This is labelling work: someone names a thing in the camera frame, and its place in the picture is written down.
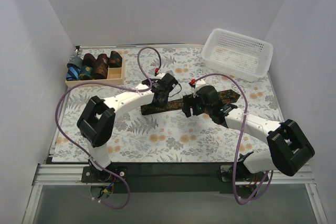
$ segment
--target floral tablecloth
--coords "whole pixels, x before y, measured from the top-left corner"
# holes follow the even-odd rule
[[[140,48],[117,49],[124,56],[126,63],[125,86],[135,87],[144,80],[137,64],[137,53]],[[110,55],[112,49],[84,49],[82,56],[91,53],[95,57],[105,53]],[[200,77],[213,70],[206,68],[200,57],[202,47],[158,48],[162,56],[161,72],[168,72],[181,83],[182,92],[170,98],[175,100],[192,92],[187,84],[191,79]],[[157,67],[155,52],[146,49],[141,56],[143,69],[154,73]],[[281,121],[280,110],[272,91],[268,77],[250,83],[236,79],[247,95],[249,113],[262,118]],[[233,89],[239,93],[230,80],[224,77],[208,77],[208,84],[217,91]],[[121,93],[118,89],[109,87],[77,88],[70,94],[62,128],[72,139],[86,148],[86,143],[76,127],[90,97],[110,97]],[[242,97],[236,103],[244,108]],[[160,114],[142,116],[140,108],[135,109],[114,123],[112,137],[108,141],[108,151],[113,162],[230,162],[233,161],[239,131],[218,126],[208,115],[186,118],[182,111],[170,111]],[[244,135],[239,150],[241,153],[259,152],[267,149],[267,145],[254,137]],[[86,162],[86,155],[61,134],[58,135],[53,162]]]

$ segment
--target cable tie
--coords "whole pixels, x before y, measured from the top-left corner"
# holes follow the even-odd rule
[[[135,87],[135,90],[136,90],[137,94],[140,95],[138,87]]]

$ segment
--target white plastic basket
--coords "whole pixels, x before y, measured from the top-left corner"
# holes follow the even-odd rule
[[[255,81],[266,75],[273,56],[273,46],[259,39],[218,28],[209,35],[201,56],[208,68],[246,81]]]

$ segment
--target white enclosure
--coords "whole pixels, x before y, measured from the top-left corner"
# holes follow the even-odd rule
[[[263,39],[284,0],[50,0],[75,45],[204,44],[224,28]]]
[[[270,75],[286,118],[316,150],[311,160],[336,223],[335,0],[2,0],[0,222],[20,223],[55,131],[74,45],[204,44],[214,28],[270,42]]]

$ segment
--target wooden tray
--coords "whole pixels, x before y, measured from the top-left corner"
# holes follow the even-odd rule
[[[107,83],[107,84],[114,84],[114,85],[123,85],[125,81],[125,66],[126,66],[126,62],[124,58],[122,57],[121,68],[109,68],[108,73],[107,73],[107,79],[87,80],[87,81],[65,81],[65,84],[70,88],[77,84],[91,82],[91,81]],[[81,87],[94,87],[94,86],[99,86],[99,84],[87,84]]]

